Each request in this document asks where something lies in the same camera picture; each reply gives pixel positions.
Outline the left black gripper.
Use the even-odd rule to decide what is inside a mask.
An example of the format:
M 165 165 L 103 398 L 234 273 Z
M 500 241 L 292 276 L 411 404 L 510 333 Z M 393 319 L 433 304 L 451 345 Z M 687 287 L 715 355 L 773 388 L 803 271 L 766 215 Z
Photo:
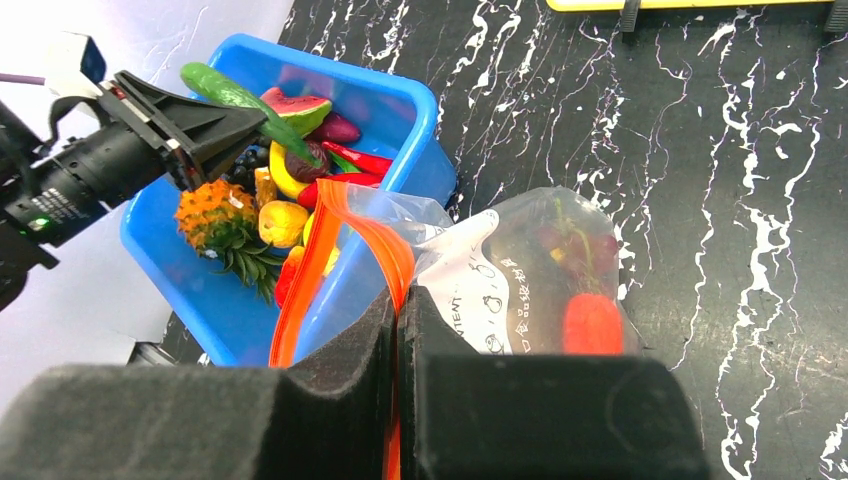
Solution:
M 192 100 L 120 71 L 99 84 L 112 123 L 36 168 L 43 212 L 101 212 L 162 176 L 179 189 L 216 180 L 259 136 L 259 109 Z

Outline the clear orange zip bag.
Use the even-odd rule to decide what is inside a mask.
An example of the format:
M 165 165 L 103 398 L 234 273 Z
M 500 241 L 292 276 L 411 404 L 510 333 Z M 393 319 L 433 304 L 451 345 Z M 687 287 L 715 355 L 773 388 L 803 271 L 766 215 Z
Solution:
M 384 475 L 400 475 L 397 331 L 413 287 L 427 289 L 443 321 L 483 355 L 637 356 L 638 343 L 617 298 L 624 352 L 576 355 L 562 351 L 562 322 L 569 300 L 580 293 L 547 255 L 535 230 L 553 218 L 553 201 L 571 214 L 583 205 L 610 229 L 610 219 L 592 203 L 562 187 L 537 188 L 464 221 L 450 221 L 433 200 L 322 180 L 303 262 L 273 336 L 269 363 L 287 369 L 299 331 L 323 282 L 338 263 L 341 242 L 358 235 L 385 280 L 394 316 L 390 324 L 390 406 L 383 450 Z

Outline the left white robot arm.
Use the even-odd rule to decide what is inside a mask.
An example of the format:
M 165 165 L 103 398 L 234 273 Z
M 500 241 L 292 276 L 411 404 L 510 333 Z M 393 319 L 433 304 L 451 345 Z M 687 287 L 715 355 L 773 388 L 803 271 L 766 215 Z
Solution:
M 121 71 L 93 97 L 55 100 L 39 139 L 1 108 L 1 305 L 23 291 L 47 251 L 169 176 L 181 190 L 216 180 L 260 135 L 259 109 L 216 106 Z

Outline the orange toy carrot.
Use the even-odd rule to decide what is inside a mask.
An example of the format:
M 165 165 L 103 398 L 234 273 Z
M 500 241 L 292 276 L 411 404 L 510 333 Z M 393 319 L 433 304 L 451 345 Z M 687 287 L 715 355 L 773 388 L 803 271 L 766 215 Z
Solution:
M 595 293 L 580 293 L 566 305 L 562 351 L 576 355 L 619 355 L 624 352 L 622 317 L 616 304 Z

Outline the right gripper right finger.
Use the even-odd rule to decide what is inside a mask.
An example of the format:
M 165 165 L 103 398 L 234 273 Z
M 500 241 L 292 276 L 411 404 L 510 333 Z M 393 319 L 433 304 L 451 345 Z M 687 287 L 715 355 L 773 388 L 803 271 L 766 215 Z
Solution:
M 397 331 L 404 479 L 706 479 L 687 399 L 638 356 L 483 355 L 413 287 Z

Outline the purple toy grapes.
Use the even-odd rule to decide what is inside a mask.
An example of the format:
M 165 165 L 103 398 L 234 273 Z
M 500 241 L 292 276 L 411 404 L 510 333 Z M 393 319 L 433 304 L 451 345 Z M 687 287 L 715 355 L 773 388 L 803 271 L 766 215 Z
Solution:
M 618 288 L 614 234 L 583 205 L 580 214 L 571 214 L 567 203 L 556 198 L 553 209 L 553 218 L 535 230 L 539 244 L 575 291 L 612 297 Z

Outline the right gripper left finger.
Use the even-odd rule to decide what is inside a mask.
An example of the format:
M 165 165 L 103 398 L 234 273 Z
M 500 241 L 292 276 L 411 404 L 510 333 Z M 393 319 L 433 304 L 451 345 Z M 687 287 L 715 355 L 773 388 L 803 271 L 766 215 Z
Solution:
M 287 369 L 67 365 L 1 421 L 5 479 L 380 479 L 387 293 Z

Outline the green toy cucumber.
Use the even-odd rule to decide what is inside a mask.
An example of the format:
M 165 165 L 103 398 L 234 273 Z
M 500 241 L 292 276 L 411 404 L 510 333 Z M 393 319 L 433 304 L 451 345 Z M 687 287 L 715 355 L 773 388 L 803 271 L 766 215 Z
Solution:
M 179 75 L 191 91 L 205 97 L 213 104 L 261 111 L 265 119 L 260 123 L 258 129 L 263 135 L 285 146 L 310 166 L 321 166 L 321 162 L 311 152 L 301 134 L 259 97 L 226 75 L 199 62 L 190 62 L 183 65 Z

